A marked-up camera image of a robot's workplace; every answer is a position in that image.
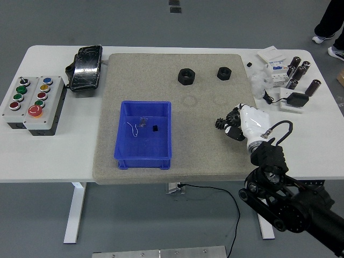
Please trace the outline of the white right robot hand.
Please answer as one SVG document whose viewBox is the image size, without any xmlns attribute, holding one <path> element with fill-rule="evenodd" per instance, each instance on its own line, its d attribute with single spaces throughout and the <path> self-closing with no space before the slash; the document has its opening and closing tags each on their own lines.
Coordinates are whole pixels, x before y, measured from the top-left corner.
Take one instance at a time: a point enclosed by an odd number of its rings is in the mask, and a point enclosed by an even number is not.
<svg viewBox="0 0 344 258">
<path fill-rule="evenodd" d="M 239 104 L 226 118 L 225 134 L 237 141 L 247 139 L 247 150 L 252 153 L 267 141 L 271 123 L 269 115 L 253 106 Z"/>
</svg>

